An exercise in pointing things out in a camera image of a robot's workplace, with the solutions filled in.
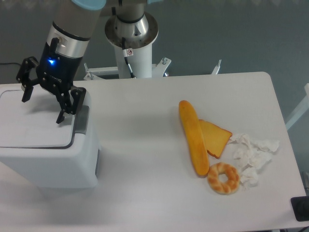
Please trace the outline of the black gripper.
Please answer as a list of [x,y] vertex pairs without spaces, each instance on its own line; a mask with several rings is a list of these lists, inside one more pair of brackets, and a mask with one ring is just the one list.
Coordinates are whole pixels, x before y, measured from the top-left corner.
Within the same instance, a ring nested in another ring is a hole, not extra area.
[[[31,98],[33,86],[40,80],[41,87],[51,93],[55,93],[56,99],[60,104],[61,110],[56,123],[60,124],[64,119],[64,114],[75,115],[84,103],[86,89],[84,87],[73,86],[73,79],[82,58],[70,58],[61,54],[49,54],[50,46],[46,43],[40,62],[35,57],[25,58],[17,73],[16,80],[21,83],[24,94],[22,102],[27,102]],[[29,75],[32,69],[36,68],[38,78],[31,80]]]

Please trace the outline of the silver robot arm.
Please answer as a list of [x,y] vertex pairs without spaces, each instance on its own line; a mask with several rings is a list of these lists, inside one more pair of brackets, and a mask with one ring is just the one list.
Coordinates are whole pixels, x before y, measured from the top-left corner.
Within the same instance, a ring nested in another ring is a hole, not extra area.
[[156,20],[145,11],[147,0],[65,0],[51,25],[40,59],[25,58],[16,79],[27,102],[35,85],[55,95],[60,105],[56,120],[80,111],[86,90],[73,79],[100,16],[109,17],[105,35],[114,46],[120,78],[152,76],[152,44]]

